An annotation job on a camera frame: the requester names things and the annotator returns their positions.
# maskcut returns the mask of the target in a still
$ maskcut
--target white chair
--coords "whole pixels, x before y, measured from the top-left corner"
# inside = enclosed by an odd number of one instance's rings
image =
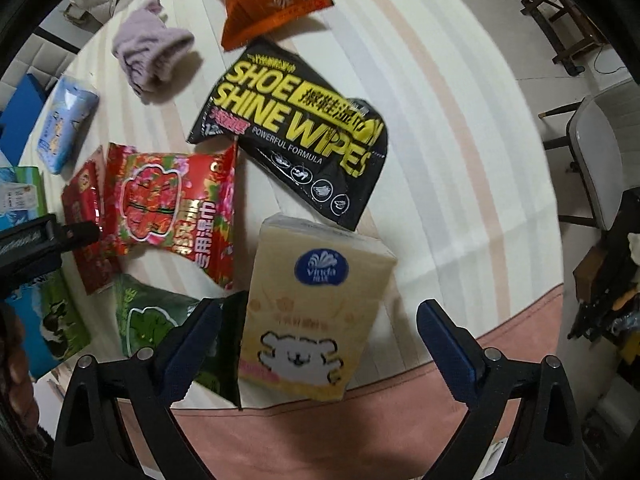
[[[625,179],[622,157],[613,128],[593,97],[581,102],[554,108],[539,114],[542,119],[551,115],[574,112],[566,126],[566,135],[543,142],[545,150],[567,146],[575,164],[572,170],[580,174],[591,206],[592,218],[558,215],[561,222],[597,227],[608,231],[616,219]]]

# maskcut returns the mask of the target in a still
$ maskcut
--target tiled floor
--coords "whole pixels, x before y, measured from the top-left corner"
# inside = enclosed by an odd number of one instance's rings
[[[538,113],[580,100],[594,91],[597,86],[594,75],[587,70],[579,77],[570,77],[562,66],[551,63],[555,53],[533,19],[521,15],[520,0],[463,1],[511,67],[531,108],[540,137],[547,140],[564,135],[570,114],[540,120]],[[580,177],[566,172],[570,161],[568,150],[552,150],[547,152],[547,156],[560,213],[588,215],[589,205]],[[578,412],[583,415],[607,390],[616,366],[616,352],[607,341],[591,345],[584,339],[566,340],[578,308],[572,270],[596,242],[598,232],[592,228],[561,224],[561,234],[564,307],[558,355],[571,381]]]

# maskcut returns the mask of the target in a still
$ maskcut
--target finger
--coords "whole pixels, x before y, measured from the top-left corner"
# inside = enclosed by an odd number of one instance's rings
[[[33,402],[33,384],[31,381],[24,381],[14,384],[9,390],[9,402],[14,412],[20,416],[26,415]]]
[[[31,403],[31,406],[22,420],[29,432],[33,433],[36,431],[38,422],[40,421],[40,409],[38,408],[38,403],[35,400]]]
[[[29,379],[29,360],[23,348],[15,349],[7,359],[11,380],[15,384],[21,384]]]
[[[18,316],[15,316],[15,343],[20,344],[24,341],[24,335],[26,332],[24,331],[24,325],[20,321]]]

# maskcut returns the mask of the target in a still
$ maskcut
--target white circular icon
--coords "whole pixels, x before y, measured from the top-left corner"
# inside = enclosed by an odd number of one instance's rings
[[[340,216],[346,213],[349,205],[350,202],[348,196],[346,196],[345,194],[336,195],[334,196],[334,199],[331,200],[331,211],[334,213],[334,215]]]
[[[298,184],[308,184],[314,176],[304,166],[294,166],[291,168],[291,177]]]
[[[291,163],[277,152],[271,152],[271,160],[276,166],[279,166],[280,168],[291,167]]]
[[[316,180],[311,185],[311,196],[316,202],[326,202],[333,193],[334,185],[324,178]]]

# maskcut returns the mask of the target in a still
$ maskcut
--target metal screw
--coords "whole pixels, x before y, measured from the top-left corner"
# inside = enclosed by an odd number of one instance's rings
[[[546,356],[545,361],[546,361],[546,364],[548,364],[552,368],[559,368],[562,366],[560,359],[558,359],[555,355]]]
[[[78,366],[81,368],[88,368],[89,365],[94,362],[94,358],[90,355],[83,355],[78,359]]]
[[[502,358],[502,352],[497,348],[487,348],[484,350],[484,355],[489,361],[499,361]]]
[[[138,350],[138,353],[136,355],[141,361],[146,361],[147,359],[151,359],[153,357],[154,349],[149,346],[145,346],[144,348]]]

